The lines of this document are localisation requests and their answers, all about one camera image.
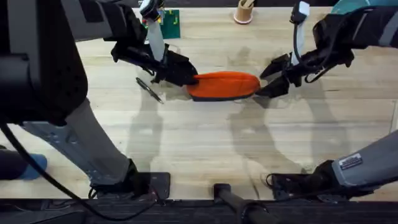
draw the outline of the gray robot arm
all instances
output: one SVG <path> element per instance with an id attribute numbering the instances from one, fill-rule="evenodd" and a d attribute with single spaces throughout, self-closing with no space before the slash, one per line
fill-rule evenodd
<path id="1" fill-rule="evenodd" d="M 62 0 L 62 6 L 76 41 L 98 38 L 133 39 L 144 34 L 144 28 L 132 9 L 123 4 L 93 0 Z"/>
<path id="2" fill-rule="evenodd" d="M 291 21 L 300 23 L 300 14 L 292 14 Z M 398 48 L 398 6 L 373 6 L 357 9 L 345 15 L 328 14 L 313 28 L 317 49 L 291 65 L 289 55 L 275 59 L 262 74 L 268 77 L 282 70 L 282 76 L 257 94 L 276 97 L 288 93 L 290 83 L 300 87 L 302 77 L 315 82 L 337 65 L 347 67 L 354 60 L 351 49 L 368 46 Z M 317 76 L 308 80 L 308 74 Z M 349 199 L 373 193 L 380 186 L 398 180 L 398 131 L 349 156 L 325 161 L 313 174 L 272 174 L 276 198 L 288 194 L 309 199 L 336 197 Z"/>
<path id="3" fill-rule="evenodd" d="M 75 45 L 77 40 L 104 38 L 142 46 L 146 30 L 132 9 L 84 0 L 4 3 L 0 36 L 7 41 L 0 43 L 0 122 L 18 124 L 47 141 L 99 192 L 147 193 L 147 178 L 116 148 L 90 108 L 87 77 Z"/>

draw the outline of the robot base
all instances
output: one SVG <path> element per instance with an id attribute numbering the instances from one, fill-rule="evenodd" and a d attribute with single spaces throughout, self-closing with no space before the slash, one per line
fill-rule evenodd
<path id="1" fill-rule="evenodd" d="M 301 183 L 310 174 L 272 174 L 269 188 L 276 200 L 285 200 L 289 197 L 298 197 L 302 200 L 312 202 L 346 202 L 349 200 L 345 195 L 339 194 L 316 194 L 316 192 L 303 188 Z"/>

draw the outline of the wooden surface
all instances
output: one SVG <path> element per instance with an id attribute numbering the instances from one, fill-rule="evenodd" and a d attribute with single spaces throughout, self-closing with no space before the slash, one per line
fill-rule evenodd
<path id="1" fill-rule="evenodd" d="M 310 32 L 330 8 L 313 8 Z M 291 8 L 256 8 L 248 26 L 233 22 L 234 9 L 182 9 L 182 38 L 167 40 L 190 57 L 200 73 L 234 70 L 259 75 L 270 58 L 291 51 Z M 115 145 L 141 171 L 172 175 L 171 198 L 211 198 L 211 186 L 230 183 L 245 198 L 272 199 L 261 176 L 270 172 L 311 172 L 326 159 L 337 159 L 396 128 L 398 51 L 356 51 L 351 68 L 338 67 L 320 81 L 290 89 L 281 98 L 195 103 L 183 89 L 154 87 L 158 104 L 136 84 L 150 76 L 140 68 L 113 63 L 113 43 L 77 44 L 90 82 L 95 115 Z M 43 141 L 14 127 L 30 152 L 49 159 L 47 171 L 81 197 L 89 182 L 84 173 Z M 0 136 L 0 144 L 10 147 Z M 0 182 L 1 198 L 64 198 L 43 179 Z M 391 184 L 361 200 L 398 200 Z"/>

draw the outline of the cable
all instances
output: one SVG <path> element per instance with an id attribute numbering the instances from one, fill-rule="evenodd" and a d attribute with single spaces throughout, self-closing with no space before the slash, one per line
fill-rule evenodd
<path id="1" fill-rule="evenodd" d="M 83 199 L 81 199 L 79 196 L 75 195 L 73 192 L 71 192 L 69 189 L 64 187 L 62 184 L 60 184 L 58 181 L 56 181 L 51 175 L 49 175 L 46 171 L 44 171 L 41 166 L 39 166 L 36 161 L 31 158 L 29 153 L 26 151 L 26 149 L 23 147 L 23 145 L 18 141 L 18 139 L 15 137 L 15 135 L 12 133 L 10 128 L 8 127 L 7 124 L 1 123 L 0 124 L 0 129 L 8 139 L 8 141 L 14 146 L 16 151 L 21 155 L 23 160 L 25 160 L 29 165 L 31 165 L 45 180 L 50 182 L 54 187 L 58 188 L 60 191 L 62 191 L 64 194 L 67 196 L 71 197 L 72 199 L 76 200 L 81 206 L 85 207 L 88 211 L 90 211 L 92 214 L 101 217 L 105 220 L 108 221 L 114 221 L 114 222 L 123 222 L 127 221 L 130 219 L 133 219 L 140 214 L 146 212 L 148 209 L 152 208 L 156 202 L 151 203 L 149 206 L 143 208 L 139 212 L 130 215 L 128 217 L 124 218 L 113 218 L 113 217 L 108 217 L 106 215 L 103 215 L 102 213 L 98 212 L 95 210 L 91 205 L 87 204 Z"/>
<path id="2" fill-rule="evenodd" d="M 327 63 L 327 61 L 329 60 L 330 56 L 331 56 L 331 53 L 332 53 L 333 48 L 334 48 L 335 43 L 336 43 L 337 36 L 338 36 L 338 34 L 339 34 L 341 28 L 343 27 L 344 23 L 345 23 L 351 16 L 353 16 L 354 14 L 356 14 L 356 13 L 358 13 L 358 12 L 365 11 L 365 10 L 368 10 L 368 9 L 375 9 L 375 8 L 376 8 L 375 6 L 366 6 L 366 7 L 362 7 L 362 8 L 356 9 L 356 10 L 354 10 L 354 11 L 352 11 L 352 12 L 349 12 L 349 13 L 345 14 L 345 15 L 343 16 L 343 18 L 341 19 L 340 23 L 338 24 L 338 26 L 337 26 L 337 28 L 336 28 L 335 34 L 334 34 L 333 37 L 331 38 L 331 43 L 330 43 L 330 45 L 329 45 L 328 53 L 327 53 L 325 59 L 323 59 L 322 63 L 319 64 L 319 65 L 317 65 L 317 66 L 309 66 L 309 65 L 307 65 L 307 64 L 302 60 L 302 58 L 301 58 L 301 56 L 300 56 L 300 54 L 299 54 L 299 50 L 298 50 L 298 48 L 297 48 L 297 30 L 298 30 L 298 26 L 299 26 L 299 25 L 298 25 L 298 24 L 295 24 L 295 25 L 294 25 L 294 34 L 293 34 L 293 46 L 294 46 L 293 52 L 294 52 L 294 55 L 296 56 L 296 58 L 297 58 L 299 64 L 301 64 L 301 65 L 302 65 L 303 67 L 305 67 L 306 69 L 313 70 L 313 71 L 317 71 L 317 70 L 322 69 L 322 68 L 325 66 L 325 64 Z"/>
<path id="3" fill-rule="evenodd" d="M 308 74 L 308 75 L 305 76 L 304 80 L 305 80 L 306 83 L 313 83 L 313 82 L 317 81 L 320 77 L 322 77 L 324 74 L 329 72 L 332 68 L 333 67 L 328 67 L 328 68 L 324 69 L 322 72 L 320 72 L 318 75 L 316 75 L 315 78 L 313 78 L 311 80 L 308 79 L 309 76 L 310 76 L 310 74 Z"/>

